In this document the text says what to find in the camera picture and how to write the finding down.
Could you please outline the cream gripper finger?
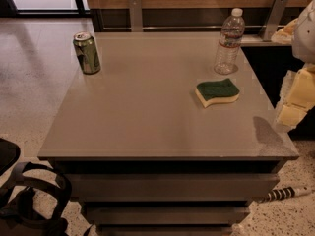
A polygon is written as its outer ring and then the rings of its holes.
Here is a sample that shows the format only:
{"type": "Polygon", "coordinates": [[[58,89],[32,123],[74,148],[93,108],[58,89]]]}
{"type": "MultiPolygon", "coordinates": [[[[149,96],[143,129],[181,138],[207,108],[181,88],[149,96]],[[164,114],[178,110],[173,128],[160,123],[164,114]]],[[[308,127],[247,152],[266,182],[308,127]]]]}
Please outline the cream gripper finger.
{"type": "Polygon", "coordinates": [[[279,44],[292,44],[293,34],[297,25],[298,19],[294,19],[285,25],[283,28],[276,31],[272,37],[271,41],[273,43],[279,44]]]}
{"type": "Polygon", "coordinates": [[[276,106],[275,127],[281,132],[295,129],[314,106],[315,65],[306,63],[297,72],[288,70],[276,106]]]}

